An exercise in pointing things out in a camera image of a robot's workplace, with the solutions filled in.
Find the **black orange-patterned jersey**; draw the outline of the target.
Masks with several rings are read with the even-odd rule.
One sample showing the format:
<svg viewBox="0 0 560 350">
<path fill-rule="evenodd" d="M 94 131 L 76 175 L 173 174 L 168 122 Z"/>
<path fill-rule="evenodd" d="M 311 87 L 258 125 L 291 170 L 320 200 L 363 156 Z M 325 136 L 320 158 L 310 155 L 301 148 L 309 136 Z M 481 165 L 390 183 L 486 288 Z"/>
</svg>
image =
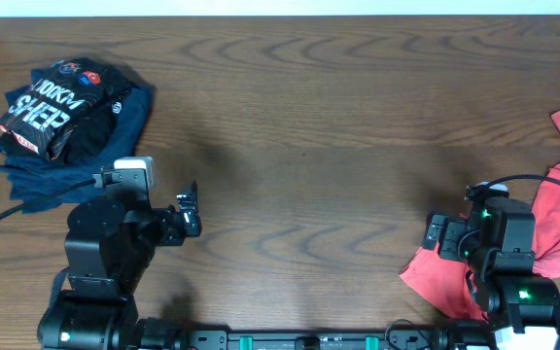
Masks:
<svg viewBox="0 0 560 350">
<path fill-rule="evenodd" d="M 122 101 L 134 83 L 111 64 L 86 57 L 60 60 L 40 70 L 0 119 L 22 145 L 43 154 L 55 131 L 107 101 Z"/>
</svg>

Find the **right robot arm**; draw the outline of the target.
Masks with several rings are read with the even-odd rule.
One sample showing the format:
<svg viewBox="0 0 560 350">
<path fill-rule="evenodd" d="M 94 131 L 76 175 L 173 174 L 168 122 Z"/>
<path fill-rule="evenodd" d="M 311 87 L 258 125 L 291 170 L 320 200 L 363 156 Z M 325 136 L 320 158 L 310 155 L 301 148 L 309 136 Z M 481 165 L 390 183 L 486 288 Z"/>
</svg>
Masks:
<svg viewBox="0 0 560 350">
<path fill-rule="evenodd" d="M 535 223 L 530 204 L 500 191 L 474 198 L 465 218 L 428 216 L 422 247 L 469 269 L 463 285 L 487 315 L 484 326 L 459 321 L 440 331 L 436 349 L 560 347 L 560 293 L 533 272 Z"/>
</svg>

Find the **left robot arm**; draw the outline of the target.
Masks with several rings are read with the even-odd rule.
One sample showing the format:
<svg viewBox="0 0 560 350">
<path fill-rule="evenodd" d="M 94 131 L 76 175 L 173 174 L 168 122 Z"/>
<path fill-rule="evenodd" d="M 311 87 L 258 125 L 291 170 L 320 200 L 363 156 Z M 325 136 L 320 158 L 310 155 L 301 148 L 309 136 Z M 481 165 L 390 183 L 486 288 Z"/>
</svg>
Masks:
<svg viewBox="0 0 560 350">
<path fill-rule="evenodd" d="M 53 281 L 38 327 L 44 349 L 186 349 L 174 323 L 140 318 L 134 293 L 160 246 L 201 234 L 197 184 L 177 203 L 156 209 L 146 184 L 120 182 L 77 206 L 68 217 L 68 266 Z"/>
</svg>

